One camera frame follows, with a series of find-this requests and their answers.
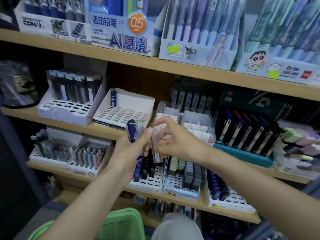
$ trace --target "hand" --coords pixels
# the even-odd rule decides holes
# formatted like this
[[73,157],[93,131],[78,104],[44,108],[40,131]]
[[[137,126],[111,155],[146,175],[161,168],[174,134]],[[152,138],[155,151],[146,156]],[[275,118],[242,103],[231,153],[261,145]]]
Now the hand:
[[209,153],[208,149],[211,148],[209,145],[199,140],[169,116],[157,119],[153,125],[157,126],[163,123],[166,123],[167,126],[158,133],[159,141],[164,136],[171,135],[171,138],[162,140],[159,143],[158,151],[163,158],[174,156],[199,164],[206,160]]
[[[141,149],[150,140],[152,128],[146,128],[145,132],[134,143],[129,141],[128,135],[123,135],[115,144],[113,154],[106,166],[105,172],[110,170],[118,170],[122,174],[121,186],[127,187],[134,175],[135,167],[138,163],[137,158],[140,155]],[[149,152],[149,147],[145,146],[144,156]]]

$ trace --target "orange circular sticker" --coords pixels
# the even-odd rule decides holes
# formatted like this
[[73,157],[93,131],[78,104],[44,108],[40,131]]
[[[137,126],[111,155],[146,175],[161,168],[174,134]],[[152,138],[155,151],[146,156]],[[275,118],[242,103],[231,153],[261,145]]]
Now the orange circular sticker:
[[147,29],[147,18],[141,12],[134,12],[129,16],[128,26],[131,32],[136,35],[141,35]]

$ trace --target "green shopping basket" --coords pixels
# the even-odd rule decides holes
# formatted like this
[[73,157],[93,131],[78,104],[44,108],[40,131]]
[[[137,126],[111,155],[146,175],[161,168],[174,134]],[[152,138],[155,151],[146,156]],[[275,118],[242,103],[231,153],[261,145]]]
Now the green shopping basket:
[[[35,230],[28,240],[36,240],[54,221]],[[134,208],[110,211],[95,240],[146,240],[141,214]]]

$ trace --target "right hand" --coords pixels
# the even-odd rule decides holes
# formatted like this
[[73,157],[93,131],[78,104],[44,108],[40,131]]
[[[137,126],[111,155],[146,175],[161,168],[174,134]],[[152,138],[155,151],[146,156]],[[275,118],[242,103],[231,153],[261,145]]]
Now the right hand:
[[163,123],[166,123],[167,126],[158,133],[159,141],[166,135],[171,135],[171,138],[162,140],[158,145],[158,151],[163,158],[174,156],[199,164],[206,160],[209,148],[211,148],[209,145],[199,140],[169,116],[157,119],[153,125],[157,126]]

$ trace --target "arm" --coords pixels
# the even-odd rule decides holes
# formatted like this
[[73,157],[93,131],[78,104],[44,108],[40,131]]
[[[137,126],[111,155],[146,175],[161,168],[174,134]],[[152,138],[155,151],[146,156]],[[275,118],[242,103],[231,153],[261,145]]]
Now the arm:
[[130,183],[141,148],[150,139],[152,129],[134,143],[121,137],[106,169],[62,212],[39,240],[94,239],[121,191]]
[[319,238],[320,201],[205,144],[168,116],[154,125],[162,123],[167,127],[159,139],[167,134],[171,138],[159,146],[161,155],[181,157],[217,173],[290,240]]

